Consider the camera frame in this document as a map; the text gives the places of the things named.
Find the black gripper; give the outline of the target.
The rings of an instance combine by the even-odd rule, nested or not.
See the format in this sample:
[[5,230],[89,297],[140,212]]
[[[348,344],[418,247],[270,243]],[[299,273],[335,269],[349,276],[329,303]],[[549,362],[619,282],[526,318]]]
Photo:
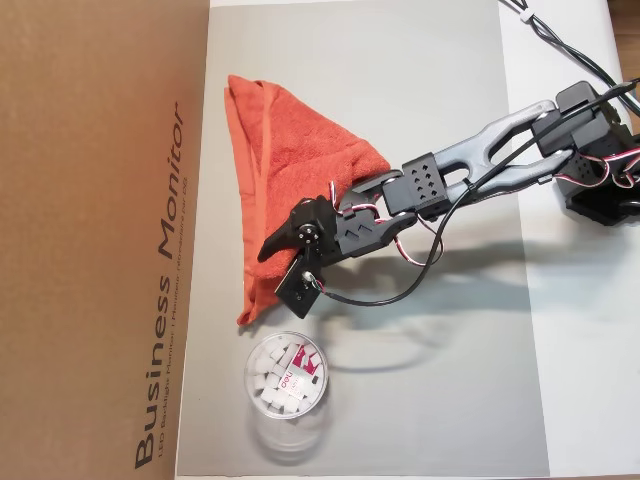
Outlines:
[[351,208],[340,214],[323,196],[305,199],[264,241],[257,260],[265,262],[280,251],[299,250],[288,273],[320,274],[323,266],[386,247],[416,223],[415,213],[402,212],[384,220],[372,208]]

